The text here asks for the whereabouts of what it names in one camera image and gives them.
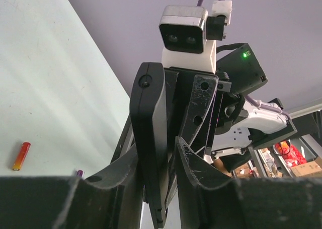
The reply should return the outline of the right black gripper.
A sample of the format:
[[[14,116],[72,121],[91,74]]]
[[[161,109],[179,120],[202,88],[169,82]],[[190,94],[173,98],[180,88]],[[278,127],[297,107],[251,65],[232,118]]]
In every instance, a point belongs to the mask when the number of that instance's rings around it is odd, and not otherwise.
[[[168,147],[175,153],[175,138],[181,137],[198,156],[219,144],[215,135],[226,134],[233,124],[243,120],[242,95],[233,98],[223,90],[232,78],[183,68],[165,68],[172,110],[169,115]]]

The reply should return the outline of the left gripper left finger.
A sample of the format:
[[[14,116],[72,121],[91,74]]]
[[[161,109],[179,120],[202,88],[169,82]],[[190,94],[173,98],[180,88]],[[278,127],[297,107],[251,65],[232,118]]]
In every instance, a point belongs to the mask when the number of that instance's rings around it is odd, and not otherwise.
[[[1,228],[139,228],[142,195],[133,146],[87,179],[1,177]]]

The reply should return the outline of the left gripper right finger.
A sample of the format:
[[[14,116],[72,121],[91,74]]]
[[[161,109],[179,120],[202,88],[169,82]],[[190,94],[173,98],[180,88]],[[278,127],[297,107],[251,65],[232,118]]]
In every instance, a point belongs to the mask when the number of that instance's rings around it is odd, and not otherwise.
[[[320,178],[232,178],[175,140],[182,228],[321,228]]]

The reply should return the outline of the black remote control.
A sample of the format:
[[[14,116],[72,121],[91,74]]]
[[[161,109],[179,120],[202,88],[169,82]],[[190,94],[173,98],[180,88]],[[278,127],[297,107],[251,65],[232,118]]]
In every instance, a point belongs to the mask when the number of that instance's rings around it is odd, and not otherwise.
[[[154,228],[164,228],[169,187],[169,115],[172,110],[166,70],[143,62],[136,74],[129,115]]]

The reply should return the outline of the blue purple battery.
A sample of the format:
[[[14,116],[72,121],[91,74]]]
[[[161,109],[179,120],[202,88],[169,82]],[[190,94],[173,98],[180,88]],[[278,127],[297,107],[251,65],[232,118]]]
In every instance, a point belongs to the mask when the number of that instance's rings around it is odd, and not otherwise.
[[[83,170],[77,170],[75,175],[78,177],[82,177],[84,175],[84,172],[83,172]]]

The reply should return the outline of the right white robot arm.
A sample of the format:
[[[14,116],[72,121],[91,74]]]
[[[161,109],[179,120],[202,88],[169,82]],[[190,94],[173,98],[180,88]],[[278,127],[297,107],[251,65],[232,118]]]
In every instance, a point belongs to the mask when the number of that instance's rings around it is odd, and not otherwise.
[[[250,159],[248,147],[280,145],[296,128],[279,99],[265,103],[249,96],[267,79],[248,44],[216,46],[215,41],[208,41],[206,51],[217,65],[217,91],[203,123],[196,125],[198,131],[187,143],[204,161],[229,173]],[[164,49],[169,147],[175,136],[194,122],[188,109],[201,106],[190,102],[197,72],[173,63],[173,59],[186,60],[186,56]]]

